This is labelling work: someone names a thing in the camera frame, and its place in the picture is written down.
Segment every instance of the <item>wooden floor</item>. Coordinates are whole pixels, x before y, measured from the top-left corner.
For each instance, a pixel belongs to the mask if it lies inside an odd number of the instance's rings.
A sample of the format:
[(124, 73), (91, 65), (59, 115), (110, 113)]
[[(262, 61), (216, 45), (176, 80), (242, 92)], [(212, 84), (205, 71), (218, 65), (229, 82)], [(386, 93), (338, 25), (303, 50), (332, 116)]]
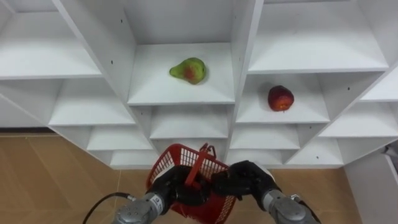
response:
[[(273, 170), (286, 194), (299, 194), (323, 224), (360, 224), (343, 169)], [(112, 170), (58, 136), (0, 138), (0, 223), (75, 224), (102, 196), (142, 196), (148, 170)], [(123, 200), (109, 200), (89, 223), (111, 223)], [(195, 223), (174, 212), (155, 223)], [(238, 202), (227, 223), (274, 223), (251, 197)]]

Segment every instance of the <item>plastic basket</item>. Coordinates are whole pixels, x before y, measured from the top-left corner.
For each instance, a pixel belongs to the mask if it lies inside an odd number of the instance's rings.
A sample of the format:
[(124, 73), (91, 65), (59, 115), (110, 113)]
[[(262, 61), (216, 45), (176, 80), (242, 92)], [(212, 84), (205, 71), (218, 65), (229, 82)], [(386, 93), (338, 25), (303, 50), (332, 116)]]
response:
[[(159, 173), (177, 165), (192, 167), (191, 173), (185, 182), (186, 185), (195, 185), (193, 180), (198, 172), (207, 178), (208, 181), (211, 181), (212, 174), (228, 168), (227, 165), (216, 160), (214, 147), (207, 145), (207, 143), (202, 146), (200, 152), (181, 144), (173, 144), (159, 157), (150, 171), (147, 188), (151, 187)], [(189, 207), (176, 202), (171, 206), (171, 209), (184, 217), (195, 219), (203, 224), (224, 223), (234, 207), (235, 200), (235, 197), (220, 197), (212, 192), (209, 200), (204, 205)]]

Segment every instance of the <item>apple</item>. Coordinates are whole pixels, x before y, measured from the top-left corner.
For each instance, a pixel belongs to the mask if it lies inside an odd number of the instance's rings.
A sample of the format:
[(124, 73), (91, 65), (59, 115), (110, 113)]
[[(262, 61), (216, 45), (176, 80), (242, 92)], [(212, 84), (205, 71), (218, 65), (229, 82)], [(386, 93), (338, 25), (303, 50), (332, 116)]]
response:
[(294, 102), (293, 93), (286, 87), (278, 85), (269, 90), (268, 105), (273, 111), (288, 110)]

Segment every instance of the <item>black cable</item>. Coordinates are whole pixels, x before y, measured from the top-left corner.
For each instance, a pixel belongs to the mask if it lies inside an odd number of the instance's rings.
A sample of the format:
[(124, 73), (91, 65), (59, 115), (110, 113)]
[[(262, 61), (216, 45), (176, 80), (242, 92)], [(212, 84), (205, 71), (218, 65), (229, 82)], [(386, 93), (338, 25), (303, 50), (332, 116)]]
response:
[(123, 193), (123, 192), (115, 192), (115, 193), (111, 193), (103, 198), (101, 198), (97, 203), (94, 204), (94, 206), (90, 209), (90, 211), (87, 213), (85, 219), (83, 220), (83, 224), (87, 223), (87, 220), (89, 219), (89, 217), (91, 216), (91, 214), (94, 212), (94, 210), (102, 203), (104, 202), (106, 199), (111, 198), (111, 197), (122, 197), (122, 198), (127, 198), (130, 196), (130, 194), (127, 193)]

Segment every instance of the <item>pear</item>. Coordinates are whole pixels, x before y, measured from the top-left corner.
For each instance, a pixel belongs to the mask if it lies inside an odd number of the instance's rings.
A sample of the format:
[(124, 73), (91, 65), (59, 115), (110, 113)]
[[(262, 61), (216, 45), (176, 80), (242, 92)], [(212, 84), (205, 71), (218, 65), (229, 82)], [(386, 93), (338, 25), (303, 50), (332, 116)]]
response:
[(170, 75), (196, 85), (206, 77), (206, 66), (199, 58), (188, 58), (172, 67)]

